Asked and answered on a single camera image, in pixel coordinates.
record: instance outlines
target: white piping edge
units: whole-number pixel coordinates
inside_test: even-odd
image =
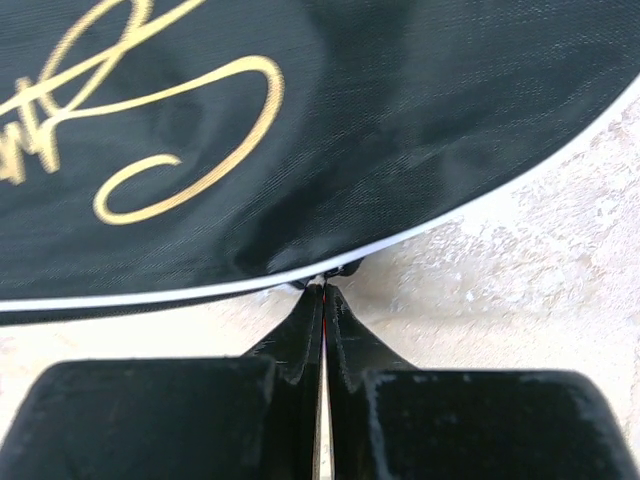
[[[347,253],[342,253],[328,260],[324,260],[313,265],[297,268],[288,272],[268,275],[265,277],[252,278],[250,280],[240,280],[237,282],[221,283],[204,287],[182,288],[177,290],[165,290],[161,292],[148,293],[127,293],[122,295],[96,295],[86,297],[67,298],[39,298],[32,300],[2,300],[0,301],[0,313],[5,312],[25,312],[42,310],[66,310],[82,308],[102,308],[102,307],[125,307],[129,305],[147,305],[153,303],[176,302],[193,300],[204,297],[228,295],[232,293],[261,290],[275,285],[292,282],[300,278],[315,277],[323,272],[332,270],[341,265],[346,265],[360,258],[371,255],[384,248],[408,240],[411,237],[424,233],[434,227],[442,225],[449,220],[460,215],[462,209],[478,208],[487,196],[495,192],[513,191],[528,183],[535,175],[552,168],[563,158],[577,153],[585,143],[606,128],[611,121],[621,115],[623,110],[633,101],[640,98],[640,75],[638,75],[629,86],[607,107],[587,128],[580,132],[573,140],[542,161],[532,169],[522,175],[510,180],[500,187],[488,192],[460,207],[451,210],[444,215],[430,220],[417,227],[410,228],[404,232],[397,233],[383,240],[370,243]]]

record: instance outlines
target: gold lettering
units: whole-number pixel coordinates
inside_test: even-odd
[[[16,82],[16,94],[0,104],[0,115],[17,110],[20,122],[11,122],[0,132],[0,180],[14,184],[25,181],[23,152],[38,155],[48,173],[57,171],[60,159],[55,136],[56,127],[63,121],[108,115],[157,102],[200,88],[224,78],[245,72],[262,73],[267,80],[267,96],[260,115],[245,139],[215,168],[185,190],[148,207],[127,213],[109,209],[110,194],[134,175],[160,165],[179,165],[180,159],[162,154],[139,160],[116,172],[99,188],[93,201],[96,216],[104,223],[127,225],[141,222],[171,210],[202,193],[242,162],[258,145],[274,122],[284,97],[284,79],[278,65],[271,59],[252,55],[234,60],[209,73],[175,87],[122,102],[92,108],[80,108],[91,94],[106,80],[122,57],[132,48],[160,33],[180,20],[206,0],[185,0],[183,3],[147,22],[153,10],[153,0],[128,0],[132,9],[119,41],[67,70],[56,73],[65,55],[78,38],[97,20],[125,0],[103,0],[80,18],[62,37],[47,60],[36,84],[28,78]],[[57,104],[53,91],[83,73],[95,71],[75,96],[64,106]],[[38,102],[47,118],[39,124],[33,102]]]

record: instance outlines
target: gold logo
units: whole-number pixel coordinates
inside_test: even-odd
[[[93,200],[96,216],[104,223],[111,225],[127,225],[155,217],[211,187],[242,162],[258,145],[275,120],[284,97],[284,79],[278,65],[267,57],[252,55],[239,58],[198,78],[159,92],[109,105],[80,108],[129,50],[162,32],[206,0],[185,0],[150,22],[147,20],[153,11],[153,0],[129,0],[131,14],[118,42],[58,73],[57,68],[78,38],[103,15],[123,1],[125,0],[103,0],[89,10],[65,33],[54,48],[38,81],[33,84],[28,78],[17,80],[16,94],[0,104],[0,116],[17,110],[20,118],[20,121],[5,125],[4,132],[0,132],[0,180],[8,180],[14,185],[26,180],[23,152],[38,155],[46,172],[57,171],[60,168],[60,158],[56,127],[66,120],[123,112],[244,72],[260,72],[265,76],[267,96],[258,119],[240,145],[215,168],[183,191],[140,210],[125,213],[113,212],[108,206],[109,195],[120,184],[150,168],[159,165],[175,166],[181,162],[176,156],[166,153],[139,160],[116,172],[98,189]],[[52,92],[91,69],[95,71],[75,96],[66,105],[58,105]],[[46,119],[41,123],[34,102],[38,102],[45,112]]]

